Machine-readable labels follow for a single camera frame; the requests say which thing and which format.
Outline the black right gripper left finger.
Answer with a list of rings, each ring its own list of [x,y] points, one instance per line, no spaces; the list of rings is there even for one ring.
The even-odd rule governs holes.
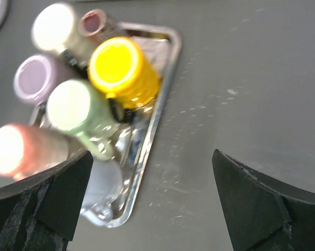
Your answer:
[[[93,162],[89,151],[80,151],[50,169],[0,187],[0,250],[66,250]]]

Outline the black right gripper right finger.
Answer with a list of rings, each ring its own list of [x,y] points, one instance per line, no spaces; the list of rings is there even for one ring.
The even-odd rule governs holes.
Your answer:
[[[218,149],[212,166],[234,250],[315,250],[315,193]]]

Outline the light green mug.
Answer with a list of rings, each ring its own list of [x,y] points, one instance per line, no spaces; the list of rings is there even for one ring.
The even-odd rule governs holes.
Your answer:
[[[51,92],[46,105],[51,126],[75,137],[94,157],[114,157],[111,137],[120,124],[114,119],[104,94],[86,79],[69,79]]]

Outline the yellow mug black handle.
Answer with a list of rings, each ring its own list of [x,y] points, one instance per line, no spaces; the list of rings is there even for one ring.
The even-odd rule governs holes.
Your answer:
[[[114,37],[100,44],[91,55],[87,74],[106,98],[127,109],[145,106],[160,90],[159,73],[129,37]]]

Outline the dark brown red mug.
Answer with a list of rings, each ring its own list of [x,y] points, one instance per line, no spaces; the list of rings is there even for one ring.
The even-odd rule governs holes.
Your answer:
[[[114,37],[129,36],[119,22],[102,9],[85,13],[78,23],[78,31],[95,44],[102,44]]]

